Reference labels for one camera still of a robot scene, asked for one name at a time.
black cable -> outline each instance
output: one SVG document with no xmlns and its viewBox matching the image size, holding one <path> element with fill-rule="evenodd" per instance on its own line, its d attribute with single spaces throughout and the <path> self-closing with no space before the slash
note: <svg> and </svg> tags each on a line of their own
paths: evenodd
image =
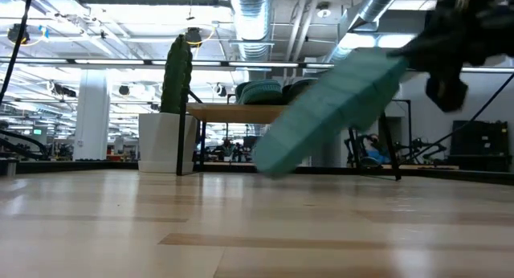
<svg viewBox="0 0 514 278">
<path fill-rule="evenodd" d="M 2 105 L 3 97 L 6 94 L 7 87 L 9 86 L 10 76 L 13 74 L 14 64 L 16 63 L 16 57 L 18 57 L 19 48 L 22 46 L 23 34 L 27 27 L 27 19 L 31 3 L 32 0 L 25 0 L 25 12 L 23 13 L 22 23 L 20 24 L 18 38 L 14 44 L 13 54 L 10 57 L 9 67 L 7 68 L 6 77 L 3 80 L 2 91 L 0 92 L 0 105 Z"/>
<path fill-rule="evenodd" d="M 461 129 L 465 128 L 466 126 L 468 126 L 471 122 L 475 121 L 475 119 L 480 115 L 482 114 L 482 112 L 491 104 L 491 102 L 500 94 L 500 92 L 502 92 L 502 90 L 504 90 L 504 88 L 507 87 L 507 85 L 511 82 L 511 80 L 514 78 L 514 73 L 512 73 L 510 75 L 510 77 L 507 78 L 507 80 L 505 80 L 505 82 L 500 86 L 500 88 L 498 88 L 498 90 L 496 90 L 495 94 L 493 94 L 491 96 L 491 98 L 489 98 L 489 100 L 482 106 L 482 108 L 469 120 L 467 121 L 465 124 L 463 124 L 462 126 L 460 126 L 459 128 L 457 128 L 456 130 L 452 131 L 451 133 L 448 133 L 446 136 L 444 137 L 441 137 L 439 138 L 436 142 L 432 143 L 431 145 L 429 145 L 428 147 L 426 147 L 424 150 L 420 151 L 418 154 L 416 154 L 415 156 L 413 156 L 412 158 L 404 161 L 401 163 L 401 165 L 403 164 L 406 164 L 407 162 L 411 162 L 413 161 L 414 159 L 416 159 L 417 157 L 419 157 L 420 155 L 422 155 L 423 153 L 425 153 L 428 149 L 431 149 L 432 147 L 434 147 L 435 145 L 437 145 L 438 143 L 440 143 L 441 141 L 444 141 L 445 139 L 447 139 L 448 137 L 451 137 L 452 135 L 454 135 L 455 133 L 457 133 L 458 131 L 460 131 Z"/>
</svg>

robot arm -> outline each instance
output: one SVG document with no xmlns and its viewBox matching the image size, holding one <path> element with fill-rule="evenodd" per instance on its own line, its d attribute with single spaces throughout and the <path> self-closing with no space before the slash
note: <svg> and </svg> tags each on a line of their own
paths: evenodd
<svg viewBox="0 0 514 278">
<path fill-rule="evenodd" d="M 463 106 L 467 93 L 459 78 L 463 65 L 483 65 L 494 55 L 514 57 L 513 39 L 514 6 L 495 0 L 441 0 L 426 29 L 390 54 L 428 72 L 426 94 L 444 112 L 453 112 Z"/>
</svg>

white column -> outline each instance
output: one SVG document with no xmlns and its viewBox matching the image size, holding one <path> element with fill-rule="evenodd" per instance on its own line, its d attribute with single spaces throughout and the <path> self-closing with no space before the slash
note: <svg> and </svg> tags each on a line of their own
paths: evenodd
<svg viewBox="0 0 514 278">
<path fill-rule="evenodd" d="M 111 86 L 106 70 L 82 70 L 73 159 L 100 159 L 107 155 Z"/>
</svg>

teal foam block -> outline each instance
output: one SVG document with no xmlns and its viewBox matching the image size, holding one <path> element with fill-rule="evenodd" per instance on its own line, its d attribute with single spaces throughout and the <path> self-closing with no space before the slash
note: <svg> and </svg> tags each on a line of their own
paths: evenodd
<svg viewBox="0 0 514 278">
<path fill-rule="evenodd" d="M 345 127 L 367 130 L 398 91 L 407 68 L 381 48 L 355 50 L 284 110 L 257 142 L 260 172 L 279 177 Z"/>
</svg>

black table leg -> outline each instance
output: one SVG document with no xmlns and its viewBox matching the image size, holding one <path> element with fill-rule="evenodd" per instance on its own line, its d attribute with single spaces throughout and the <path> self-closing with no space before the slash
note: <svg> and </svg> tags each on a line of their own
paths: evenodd
<svg viewBox="0 0 514 278">
<path fill-rule="evenodd" d="M 393 146 L 393 138 L 391 137 L 391 131 L 389 129 L 389 125 L 387 124 L 386 114 L 383 112 L 380 115 L 380 122 L 382 129 L 385 134 L 385 143 L 387 144 L 387 151 L 389 152 L 389 156 L 391 159 L 391 165 L 393 167 L 394 177 L 397 181 L 402 179 L 402 175 L 400 174 L 400 167 L 398 165 L 398 160 L 396 159 L 396 154 Z"/>
<path fill-rule="evenodd" d="M 202 135 L 200 136 L 200 171 L 203 171 L 203 164 L 206 156 L 206 129 L 207 123 L 202 122 Z"/>
<path fill-rule="evenodd" d="M 177 176 L 182 176 L 182 164 L 184 159 L 184 139 L 186 135 L 186 101 L 188 92 L 184 91 L 180 103 L 180 120 L 178 124 L 178 148 L 177 148 Z"/>
</svg>

